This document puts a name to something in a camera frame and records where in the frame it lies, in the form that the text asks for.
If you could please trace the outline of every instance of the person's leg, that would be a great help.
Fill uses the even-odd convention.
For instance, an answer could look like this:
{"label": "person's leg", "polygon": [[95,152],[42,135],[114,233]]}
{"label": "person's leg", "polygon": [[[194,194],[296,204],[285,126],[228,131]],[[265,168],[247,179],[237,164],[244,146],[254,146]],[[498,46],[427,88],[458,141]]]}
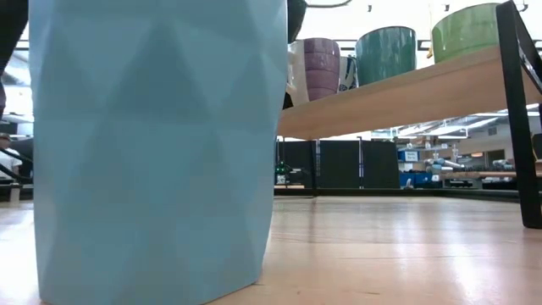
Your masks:
{"label": "person's leg", "polygon": [[[6,69],[27,23],[28,0],[0,1],[0,75]],[[5,106],[6,93],[0,81],[0,119]]]}
{"label": "person's leg", "polygon": [[12,179],[0,179],[0,186],[9,186],[12,183],[14,183]]}

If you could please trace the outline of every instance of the wooden shelf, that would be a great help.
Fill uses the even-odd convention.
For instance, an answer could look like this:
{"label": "wooden shelf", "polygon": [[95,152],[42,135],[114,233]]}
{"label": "wooden shelf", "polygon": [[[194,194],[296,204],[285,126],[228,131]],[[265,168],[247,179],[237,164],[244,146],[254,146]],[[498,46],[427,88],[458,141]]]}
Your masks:
{"label": "wooden shelf", "polygon": [[[523,73],[528,103],[542,95]],[[279,135],[311,140],[506,109],[501,53],[488,47],[282,112]]]}

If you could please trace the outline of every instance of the geometric faceted vase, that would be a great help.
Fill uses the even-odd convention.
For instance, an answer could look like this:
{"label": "geometric faceted vase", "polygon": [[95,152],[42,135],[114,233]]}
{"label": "geometric faceted vase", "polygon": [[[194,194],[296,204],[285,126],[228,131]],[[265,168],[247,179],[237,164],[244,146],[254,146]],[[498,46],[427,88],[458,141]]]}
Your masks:
{"label": "geometric faceted vase", "polygon": [[285,1],[30,0],[30,28],[41,298],[200,304],[255,282]]}

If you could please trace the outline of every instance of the black display stand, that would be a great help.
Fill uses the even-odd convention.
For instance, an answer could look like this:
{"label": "black display stand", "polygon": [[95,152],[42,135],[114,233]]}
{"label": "black display stand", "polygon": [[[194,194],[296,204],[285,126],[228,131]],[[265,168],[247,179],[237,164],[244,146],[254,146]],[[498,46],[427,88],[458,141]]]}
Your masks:
{"label": "black display stand", "polygon": [[527,71],[542,93],[542,59],[513,1],[498,5],[496,14],[523,225],[542,229],[542,210],[522,77],[523,70]]}
{"label": "black display stand", "polygon": [[[532,38],[527,32],[516,4],[513,1],[499,4],[496,9],[497,25],[499,31],[499,44],[501,50],[502,73],[506,92],[506,106],[510,120],[512,136],[512,148],[517,171],[517,194],[507,193],[508,197],[518,196],[521,205],[523,225],[531,229],[542,229],[542,209],[540,207],[540,193],[535,169],[535,156],[531,131],[528,124],[528,110],[525,91],[523,89],[523,71],[528,73],[530,80],[542,93],[542,58],[534,45]],[[539,106],[542,124],[542,105]],[[316,172],[316,164],[313,157],[313,148],[308,146],[311,159],[311,171]],[[299,194],[307,194],[307,191],[296,191]],[[442,190],[320,190],[313,177],[312,191],[314,196],[444,196],[465,197],[463,193]],[[490,200],[499,194],[494,191],[479,191],[476,197]]]}

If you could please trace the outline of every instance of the wooden floor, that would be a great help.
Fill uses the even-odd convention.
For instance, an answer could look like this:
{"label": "wooden floor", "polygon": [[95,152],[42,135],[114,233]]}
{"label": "wooden floor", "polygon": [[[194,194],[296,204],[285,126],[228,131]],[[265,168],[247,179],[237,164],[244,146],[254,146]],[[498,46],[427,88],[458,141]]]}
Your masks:
{"label": "wooden floor", "polygon": [[[32,206],[0,208],[0,304],[39,304]],[[519,205],[277,198],[263,275],[223,304],[541,304],[542,230]]]}

